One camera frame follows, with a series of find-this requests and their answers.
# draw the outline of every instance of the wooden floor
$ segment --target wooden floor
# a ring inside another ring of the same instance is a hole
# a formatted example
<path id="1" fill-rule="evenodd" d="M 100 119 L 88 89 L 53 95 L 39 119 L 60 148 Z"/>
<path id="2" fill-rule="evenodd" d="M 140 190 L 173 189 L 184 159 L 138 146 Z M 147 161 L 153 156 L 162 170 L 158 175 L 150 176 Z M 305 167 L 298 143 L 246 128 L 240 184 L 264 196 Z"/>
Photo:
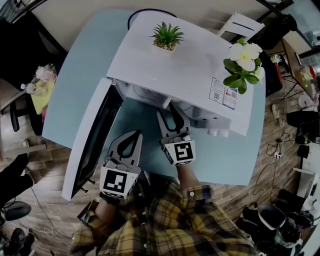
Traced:
<path id="1" fill-rule="evenodd" d="M 261 170 L 268 164 L 272 164 L 275 158 L 266 154 L 268 144 L 275 145 L 275 141 L 279 138 L 283 132 L 289 133 L 291 139 L 294 139 L 296 129 L 286 125 L 285 129 L 280 129 L 279 124 L 274 120 L 271 113 L 271 104 L 276 103 L 280 106 L 281 111 L 286 113 L 298 110 L 298 98 L 294 96 L 290 100 L 281 101 L 285 90 L 288 92 L 291 88 L 291 84 L 284 84 L 283 89 L 277 92 L 266 100 L 265 114 L 264 114 L 264 126 L 263 134 L 261 138 L 261 144 L 259 153 L 256 160 L 255 169 L 250 180 L 249 186 L 234 186 L 234 185 L 221 185 L 212 184 L 215 191 L 216 203 L 220 205 L 232 220 L 236 220 L 244 206 L 253 207 L 254 202 L 261 196 L 262 191 L 257 195 L 253 195 L 254 186 Z M 47 149 L 31 153 L 29 155 L 30 163 L 28 167 L 39 173 L 41 180 L 39 183 L 33 186 L 34 192 L 43 207 L 43 210 L 53 222 L 53 225 L 67 237 L 71 237 L 72 234 L 80 226 L 80 222 L 77 219 L 77 215 L 82 211 L 86 204 L 92 199 L 97 198 L 99 193 L 99 183 L 95 185 L 86 184 L 85 189 L 88 193 L 79 192 L 71 202 L 64 200 L 61 197 L 62 187 L 65 177 L 65 172 L 68 164 L 68 159 L 71 150 L 61 145 L 48 141 L 40 136 L 35 136 L 32 132 L 30 121 L 28 117 L 20 117 L 20 130 L 13 132 L 10 114 L 8 110 L 4 115 L 0 117 L 1 133 L 3 139 L 4 150 L 12 150 L 21 147 L 22 141 L 28 138 L 30 145 L 38 145 L 40 143 L 47 143 Z M 292 145 L 291 142 L 284 142 L 282 146 L 282 158 L 276 166 L 274 174 L 274 165 L 266 168 L 261 175 L 257 189 L 263 190 L 263 194 L 258 203 L 269 202 L 270 197 L 274 199 L 277 192 L 286 188 L 289 191 L 295 191 L 298 182 L 298 174 L 293 171 L 293 167 L 299 166 L 300 159 L 297 156 L 297 145 Z M 0 163 L 0 171 L 10 164 L 12 159 L 5 159 Z M 272 180 L 274 177 L 274 188 L 272 190 Z M 50 250 L 54 252 L 56 256 L 65 256 L 68 254 L 69 247 L 65 244 L 71 244 L 72 241 L 61 234 L 58 234 L 58 238 L 63 243 L 53 237 L 50 238 L 48 234 L 43 233 L 44 227 L 51 229 L 51 225 L 43 213 L 42 209 L 37 204 L 35 195 L 31 189 L 28 189 L 17 200 L 22 200 L 32 206 L 31 213 L 18 220 L 6 222 L 2 227 L 2 231 L 5 234 L 10 235 L 12 231 L 19 227 L 27 230 L 24 227 L 30 227 L 36 233 L 38 240 L 33 245 L 39 256 L 50 256 Z"/>

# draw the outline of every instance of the flower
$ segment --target flower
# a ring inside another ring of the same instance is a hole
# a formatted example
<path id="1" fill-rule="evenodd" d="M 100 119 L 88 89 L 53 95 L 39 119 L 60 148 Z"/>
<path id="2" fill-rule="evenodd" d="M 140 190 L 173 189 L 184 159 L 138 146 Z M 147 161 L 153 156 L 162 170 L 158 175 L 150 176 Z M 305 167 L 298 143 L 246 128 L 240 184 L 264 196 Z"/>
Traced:
<path id="1" fill-rule="evenodd" d="M 256 71 L 254 71 L 256 78 L 261 80 L 265 76 L 265 69 L 262 66 L 259 66 Z"/>
<path id="2" fill-rule="evenodd" d="M 230 60 L 238 63 L 246 71 L 254 71 L 256 64 L 253 60 L 259 57 L 260 49 L 255 43 L 247 43 L 243 46 L 240 43 L 235 43 L 230 49 Z"/>

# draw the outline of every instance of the plaid shirt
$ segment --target plaid shirt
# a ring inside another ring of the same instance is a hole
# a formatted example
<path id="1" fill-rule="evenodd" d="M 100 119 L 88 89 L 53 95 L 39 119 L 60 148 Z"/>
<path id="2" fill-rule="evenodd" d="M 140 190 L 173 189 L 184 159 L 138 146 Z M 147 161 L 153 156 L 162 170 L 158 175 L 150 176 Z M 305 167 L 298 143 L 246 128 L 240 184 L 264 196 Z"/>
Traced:
<path id="1" fill-rule="evenodd" d="M 82 256 L 96 247 L 98 256 L 258 255 L 214 204 L 209 185 L 188 188 L 182 194 L 178 184 L 168 181 L 158 190 L 152 193 L 137 182 L 118 206 L 112 226 L 103 225 L 89 210 L 87 225 L 75 234 L 70 255 Z"/>

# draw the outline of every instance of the open microwave door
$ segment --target open microwave door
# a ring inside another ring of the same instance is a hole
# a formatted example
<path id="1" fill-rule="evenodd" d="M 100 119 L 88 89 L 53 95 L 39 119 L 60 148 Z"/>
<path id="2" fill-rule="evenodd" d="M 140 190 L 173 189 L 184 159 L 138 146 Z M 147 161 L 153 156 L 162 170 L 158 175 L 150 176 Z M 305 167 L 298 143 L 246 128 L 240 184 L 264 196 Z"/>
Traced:
<path id="1" fill-rule="evenodd" d="M 94 174 L 100 154 L 123 103 L 112 80 L 102 78 L 76 134 L 63 183 L 62 197 L 71 200 Z"/>

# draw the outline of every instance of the light blue tabletop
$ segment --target light blue tabletop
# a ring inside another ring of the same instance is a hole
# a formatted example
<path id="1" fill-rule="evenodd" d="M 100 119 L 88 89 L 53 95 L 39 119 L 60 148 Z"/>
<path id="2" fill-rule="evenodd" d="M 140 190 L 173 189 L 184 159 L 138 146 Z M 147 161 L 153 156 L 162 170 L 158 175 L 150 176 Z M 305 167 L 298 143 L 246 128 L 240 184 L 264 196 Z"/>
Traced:
<path id="1" fill-rule="evenodd" d="M 45 118 L 43 137 L 72 148 L 87 105 L 127 32 L 130 14 L 120 10 L 101 10 L 82 30 L 58 76 Z M 191 128 L 196 147 L 192 169 L 200 181 L 249 184 L 259 151 L 264 114 L 265 88 L 257 84 L 247 136 L 211 137 L 205 130 Z M 101 158 L 115 138 L 137 129 L 143 134 L 139 166 L 145 171 L 176 176 L 175 168 L 169 165 L 160 148 L 156 108 L 131 99 L 122 104 Z"/>

